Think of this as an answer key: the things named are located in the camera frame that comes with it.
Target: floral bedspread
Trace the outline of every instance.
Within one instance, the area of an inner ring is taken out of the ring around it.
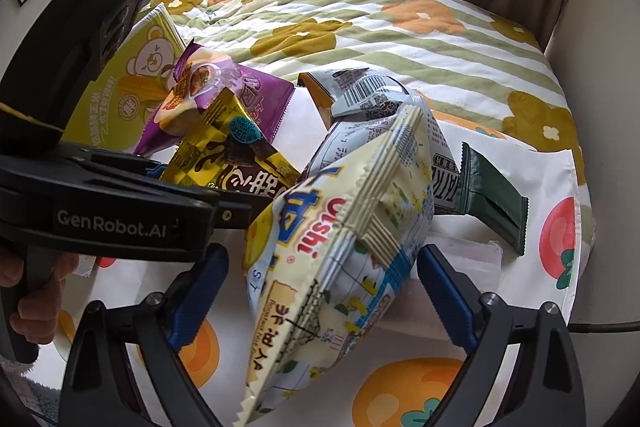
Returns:
[[[463,119],[540,152],[570,149],[580,190],[583,257],[591,203],[564,92],[525,28],[459,0],[152,0],[186,40],[296,80],[302,71],[370,66]]]

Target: cable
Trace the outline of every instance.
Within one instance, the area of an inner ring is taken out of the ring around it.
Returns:
[[[53,425],[54,427],[58,427],[58,422],[54,422],[51,418],[47,418],[46,416],[44,416],[43,414],[40,414],[39,412],[35,412],[33,409],[30,409],[27,407],[27,410],[33,414],[36,415],[38,418],[40,418],[41,420],[44,420],[45,422],[50,423],[51,425]]]
[[[567,326],[570,333],[630,333],[640,331],[640,321],[623,322],[619,324],[587,324],[569,323]]]

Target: yellow snack box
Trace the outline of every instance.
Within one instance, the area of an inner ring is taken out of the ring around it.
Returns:
[[[171,71],[184,49],[164,5],[151,10],[89,82],[62,139],[132,152],[146,121],[175,84]]]
[[[433,219],[423,108],[277,197],[246,233],[255,316],[235,427],[275,409],[344,357],[409,277]]]
[[[275,198],[299,175],[225,87],[182,140],[161,180]]]

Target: bear illustration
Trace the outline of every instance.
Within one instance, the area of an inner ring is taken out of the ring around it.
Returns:
[[[142,46],[138,56],[127,62],[127,73],[162,76],[166,79],[166,89],[172,89],[175,81],[170,73],[174,66],[175,55],[171,43],[164,38],[164,32],[160,26],[152,26],[146,38],[148,42]]]

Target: human hand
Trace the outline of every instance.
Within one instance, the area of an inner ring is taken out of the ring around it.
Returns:
[[[65,277],[78,267],[78,262],[76,253],[58,254],[49,282],[20,299],[18,311],[10,316],[11,327],[16,333],[34,344],[49,344],[53,340],[62,307]],[[23,269],[22,259],[0,246],[0,286],[15,286],[22,279]]]

